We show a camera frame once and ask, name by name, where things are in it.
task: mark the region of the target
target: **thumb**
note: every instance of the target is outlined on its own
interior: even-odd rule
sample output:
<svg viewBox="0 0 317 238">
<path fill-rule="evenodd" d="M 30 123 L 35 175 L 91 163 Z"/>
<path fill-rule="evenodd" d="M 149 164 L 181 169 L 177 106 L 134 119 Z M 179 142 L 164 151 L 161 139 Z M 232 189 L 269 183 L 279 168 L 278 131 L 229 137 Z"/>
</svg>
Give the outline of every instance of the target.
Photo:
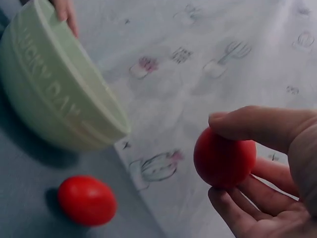
<svg viewBox="0 0 317 238">
<path fill-rule="evenodd" d="M 287 153 L 292 141 L 317 122 L 312 110 L 290 110 L 247 106 L 230 113 L 216 113 L 209 118 L 215 133 L 231 140 L 254 140 Z"/>
</svg>

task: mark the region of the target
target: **bowl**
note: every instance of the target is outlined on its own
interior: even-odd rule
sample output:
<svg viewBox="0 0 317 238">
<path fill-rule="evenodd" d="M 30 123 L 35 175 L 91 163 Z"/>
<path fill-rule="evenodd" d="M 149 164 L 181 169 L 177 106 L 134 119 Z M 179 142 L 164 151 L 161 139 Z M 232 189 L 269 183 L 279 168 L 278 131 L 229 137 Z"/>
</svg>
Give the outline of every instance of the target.
<svg viewBox="0 0 317 238">
<path fill-rule="evenodd" d="M 47 0 L 24 5 L 4 31 L 0 77 L 22 121 L 54 146 L 98 150 L 130 132 L 114 94 Z"/>
</svg>

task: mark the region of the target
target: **red egg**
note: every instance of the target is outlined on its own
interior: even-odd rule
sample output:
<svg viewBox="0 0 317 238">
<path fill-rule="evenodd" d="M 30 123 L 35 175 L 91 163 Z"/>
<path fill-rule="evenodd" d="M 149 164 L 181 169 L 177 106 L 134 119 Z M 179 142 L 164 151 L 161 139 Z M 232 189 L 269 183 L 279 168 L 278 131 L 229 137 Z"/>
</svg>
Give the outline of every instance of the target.
<svg viewBox="0 0 317 238">
<path fill-rule="evenodd" d="M 210 127 L 199 136 L 194 164 L 199 176 L 211 186 L 229 189 L 241 183 L 256 162 L 254 141 L 233 141 L 215 134 Z"/>
<path fill-rule="evenodd" d="M 103 225 L 116 213 L 117 203 L 111 189 L 90 176 L 66 179 L 57 195 L 64 212 L 84 226 Z"/>
</svg>

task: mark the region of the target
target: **fingernail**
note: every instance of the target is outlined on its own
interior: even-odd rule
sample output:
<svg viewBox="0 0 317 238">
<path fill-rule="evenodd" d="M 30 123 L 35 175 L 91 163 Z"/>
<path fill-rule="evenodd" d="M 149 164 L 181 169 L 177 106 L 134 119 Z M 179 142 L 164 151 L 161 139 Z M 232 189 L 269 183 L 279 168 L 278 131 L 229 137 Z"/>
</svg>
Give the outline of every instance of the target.
<svg viewBox="0 0 317 238">
<path fill-rule="evenodd" d="M 212 114 L 209 115 L 209 120 L 221 119 L 221 118 L 223 118 L 225 115 L 227 115 L 227 113 L 223 113 L 223 112 L 220 112 L 220 113 L 212 113 Z"/>
</svg>

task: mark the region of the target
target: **cactus drawing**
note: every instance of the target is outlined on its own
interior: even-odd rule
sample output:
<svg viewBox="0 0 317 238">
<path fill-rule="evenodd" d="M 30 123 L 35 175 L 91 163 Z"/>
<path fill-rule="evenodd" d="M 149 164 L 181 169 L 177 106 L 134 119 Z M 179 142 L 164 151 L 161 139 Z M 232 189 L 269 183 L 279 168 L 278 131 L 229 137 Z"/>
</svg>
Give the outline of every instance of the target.
<svg viewBox="0 0 317 238">
<path fill-rule="evenodd" d="M 139 58 L 137 64 L 130 67 L 129 72 L 133 77 L 142 79 L 158 68 L 159 63 L 156 58 L 144 56 Z"/>
<path fill-rule="evenodd" d="M 304 51 L 311 51 L 314 42 L 314 36 L 309 31 L 304 31 L 299 35 L 297 41 L 293 42 L 293 46 Z"/>
<path fill-rule="evenodd" d="M 176 13 L 173 18 L 182 25 L 192 25 L 201 17 L 201 10 L 188 4 L 181 12 Z"/>
<path fill-rule="evenodd" d="M 178 163 L 183 160 L 179 150 L 161 153 L 148 160 L 137 160 L 129 165 L 130 175 L 138 190 L 144 190 L 151 182 L 170 178 L 175 174 Z"/>
<path fill-rule="evenodd" d="M 227 70 L 225 65 L 229 59 L 242 59 L 247 56 L 252 47 L 248 43 L 233 41 L 225 49 L 225 54 L 220 60 L 211 60 L 204 67 L 204 73 L 210 78 L 219 78 Z"/>
<path fill-rule="evenodd" d="M 291 93 L 292 95 L 296 95 L 299 93 L 299 89 L 293 86 L 287 86 L 286 90 L 288 93 Z"/>
</svg>

